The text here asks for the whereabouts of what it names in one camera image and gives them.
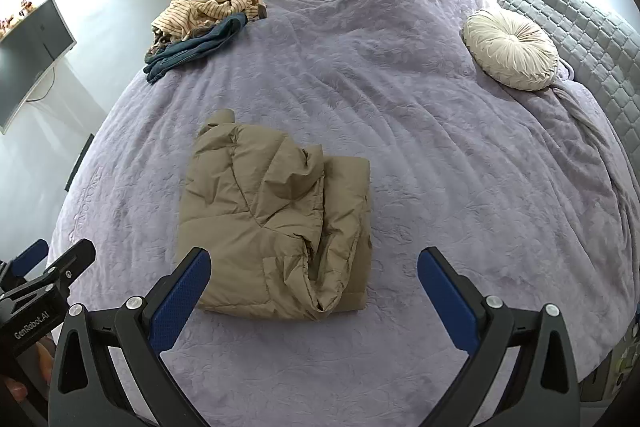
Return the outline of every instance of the beige puffer jacket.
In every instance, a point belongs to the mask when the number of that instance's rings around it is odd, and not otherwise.
[[[369,161],[324,156],[283,132],[217,111],[195,142],[177,259],[211,255],[201,307],[319,320],[362,309],[371,262]]]

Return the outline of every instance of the human hand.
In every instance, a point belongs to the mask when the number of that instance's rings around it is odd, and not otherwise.
[[[41,343],[36,343],[36,347],[38,348],[40,374],[45,382],[47,382],[47,385],[49,385],[51,383],[51,371],[53,370],[53,357]],[[22,402],[27,398],[27,387],[23,383],[9,377],[0,378],[4,381],[15,401]]]

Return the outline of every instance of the headboard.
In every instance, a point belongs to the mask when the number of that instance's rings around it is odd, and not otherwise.
[[[585,0],[497,0],[537,22],[600,104],[640,180],[640,34]]]

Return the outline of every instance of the lavender bedspread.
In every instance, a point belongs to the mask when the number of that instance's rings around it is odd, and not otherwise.
[[[415,274],[429,245],[509,306],[558,304],[585,377],[639,298],[638,184],[580,84],[521,92],[476,67],[460,28],[489,2],[268,0],[269,18],[209,59],[154,86],[139,73],[54,233],[50,261],[82,237],[98,252],[70,302],[117,307],[170,272],[194,136],[229,107],[327,154],[366,156],[374,252],[358,313],[194,311],[163,358],[212,425],[418,425],[465,358]]]

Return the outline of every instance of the television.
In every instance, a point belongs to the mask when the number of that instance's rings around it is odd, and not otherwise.
[[[0,41],[2,134],[39,81],[75,44],[54,0],[45,1],[4,36]]]

